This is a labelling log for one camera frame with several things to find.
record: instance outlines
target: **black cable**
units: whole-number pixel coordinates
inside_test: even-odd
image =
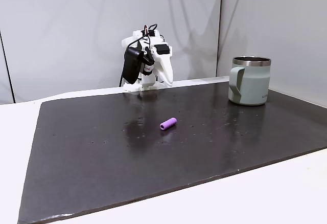
[[[154,26],[153,30],[157,29],[158,24],[151,25],[148,29],[151,29]]]
[[[1,42],[2,50],[4,52],[4,59],[5,59],[5,64],[6,64],[6,68],[7,68],[7,74],[8,74],[9,84],[10,84],[10,90],[11,90],[12,100],[13,100],[14,103],[16,103],[15,95],[14,95],[14,89],[13,89],[12,83],[11,83],[11,78],[10,78],[10,74],[9,74],[9,68],[8,68],[7,58],[6,58],[6,54],[5,54],[4,42],[2,41],[1,32],[0,32],[0,42]]]
[[[123,73],[122,73],[122,75],[121,75],[121,80],[120,80],[120,82],[119,82],[119,87],[122,86],[122,81],[123,81]]]

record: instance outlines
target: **white wall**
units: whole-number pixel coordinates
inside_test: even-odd
[[[16,100],[118,86],[121,40],[158,23],[174,79],[216,75],[220,0],[0,0]]]
[[[222,0],[218,76],[235,56],[269,57],[270,88],[327,106],[326,2]]]
[[[4,51],[0,40],[0,105],[13,103]]]

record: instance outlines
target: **mug handle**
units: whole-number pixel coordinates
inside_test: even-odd
[[[229,87],[234,95],[241,96],[241,92],[237,87],[237,79],[240,72],[244,72],[244,67],[234,67],[230,70],[229,74]]]

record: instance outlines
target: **wire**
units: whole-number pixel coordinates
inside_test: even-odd
[[[153,30],[155,30],[155,29],[157,29],[158,24],[151,25],[151,26],[149,27],[149,29],[151,29],[153,26],[154,26]]]
[[[119,82],[119,87],[122,86],[122,81],[123,81],[123,73],[121,74],[121,80],[120,80],[120,82]]]

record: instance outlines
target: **stainless steel rim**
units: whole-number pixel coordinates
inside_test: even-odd
[[[244,66],[270,66],[271,59],[256,56],[241,56],[235,57],[233,63]]]

